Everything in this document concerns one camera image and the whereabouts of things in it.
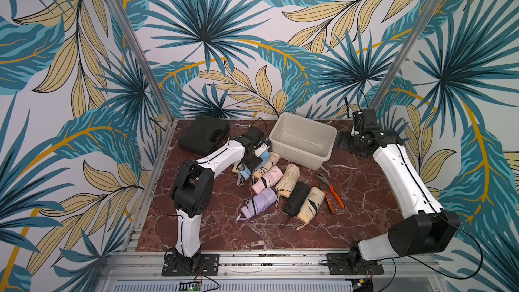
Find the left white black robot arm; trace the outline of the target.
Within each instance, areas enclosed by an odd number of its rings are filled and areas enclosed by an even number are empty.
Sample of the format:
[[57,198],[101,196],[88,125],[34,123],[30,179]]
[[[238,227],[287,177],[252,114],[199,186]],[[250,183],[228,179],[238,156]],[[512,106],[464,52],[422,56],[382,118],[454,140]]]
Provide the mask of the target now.
[[214,180],[235,162],[256,165],[265,141],[265,133],[251,126],[242,135],[229,139],[222,147],[198,160],[186,160],[172,188],[172,200],[178,218],[175,256],[188,265],[198,263],[201,254],[201,216],[212,199]]

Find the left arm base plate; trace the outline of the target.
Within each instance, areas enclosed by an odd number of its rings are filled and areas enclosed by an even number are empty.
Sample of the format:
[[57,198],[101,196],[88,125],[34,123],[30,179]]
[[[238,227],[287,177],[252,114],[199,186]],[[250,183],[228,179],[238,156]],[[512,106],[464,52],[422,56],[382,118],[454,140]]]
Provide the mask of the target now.
[[196,254],[192,258],[184,257],[178,252],[167,254],[164,257],[162,276],[190,277],[202,275],[215,277],[218,275],[219,263],[219,254]]

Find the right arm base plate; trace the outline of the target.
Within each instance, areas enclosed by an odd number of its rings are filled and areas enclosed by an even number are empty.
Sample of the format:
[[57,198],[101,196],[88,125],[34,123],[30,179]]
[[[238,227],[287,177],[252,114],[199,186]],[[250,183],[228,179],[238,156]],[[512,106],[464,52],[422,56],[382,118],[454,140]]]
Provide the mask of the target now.
[[380,261],[365,261],[350,253],[329,253],[321,265],[328,268],[330,275],[372,275],[384,274]]

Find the pink umbrella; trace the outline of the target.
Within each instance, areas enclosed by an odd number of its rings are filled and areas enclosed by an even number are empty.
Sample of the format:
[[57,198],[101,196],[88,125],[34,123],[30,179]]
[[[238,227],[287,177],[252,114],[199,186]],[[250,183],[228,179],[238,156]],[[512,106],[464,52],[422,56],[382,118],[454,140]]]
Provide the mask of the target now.
[[283,173],[278,166],[273,166],[269,171],[262,175],[253,185],[252,190],[255,194],[261,193],[267,188],[277,184],[283,177]]

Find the beige plastic storage box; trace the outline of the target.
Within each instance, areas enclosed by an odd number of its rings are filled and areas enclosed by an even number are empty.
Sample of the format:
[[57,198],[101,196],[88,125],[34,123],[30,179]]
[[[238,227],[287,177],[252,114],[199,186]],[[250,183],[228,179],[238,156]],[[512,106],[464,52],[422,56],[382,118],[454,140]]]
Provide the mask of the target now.
[[269,135],[272,151],[281,158],[318,170],[332,154],[337,129],[309,118],[283,113]]

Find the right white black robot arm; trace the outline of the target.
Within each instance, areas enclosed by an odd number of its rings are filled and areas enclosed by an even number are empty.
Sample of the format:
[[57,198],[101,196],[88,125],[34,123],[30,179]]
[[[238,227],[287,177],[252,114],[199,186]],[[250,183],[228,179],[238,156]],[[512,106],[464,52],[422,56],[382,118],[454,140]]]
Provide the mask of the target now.
[[352,244],[353,262],[373,262],[444,251],[460,226],[455,212],[448,212],[412,166],[403,141],[394,130],[384,130],[372,109],[354,112],[354,128],[342,132],[337,146],[359,158],[373,158],[381,167],[403,220],[387,233]]

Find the purple umbrella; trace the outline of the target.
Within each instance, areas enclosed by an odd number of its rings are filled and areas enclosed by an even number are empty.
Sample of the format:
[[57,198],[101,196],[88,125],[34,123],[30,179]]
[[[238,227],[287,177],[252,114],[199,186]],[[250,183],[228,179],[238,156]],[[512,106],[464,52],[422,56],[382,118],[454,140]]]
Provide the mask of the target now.
[[240,209],[236,221],[249,220],[258,214],[265,212],[276,201],[277,195],[274,190],[267,188],[245,203],[245,205]]

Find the blue umbrella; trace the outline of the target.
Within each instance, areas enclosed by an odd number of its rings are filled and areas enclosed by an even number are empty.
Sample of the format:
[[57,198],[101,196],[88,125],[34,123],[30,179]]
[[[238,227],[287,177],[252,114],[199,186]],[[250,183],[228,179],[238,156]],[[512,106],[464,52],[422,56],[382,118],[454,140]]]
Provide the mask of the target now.
[[245,181],[251,178],[258,168],[265,165],[269,158],[270,152],[264,151],[259,157],[256,157],[253,161],[249,163],[245,163],[243,161],[237,162],[236,166],[239,174],[237,179],[237,185],[243,186],[245,184]]

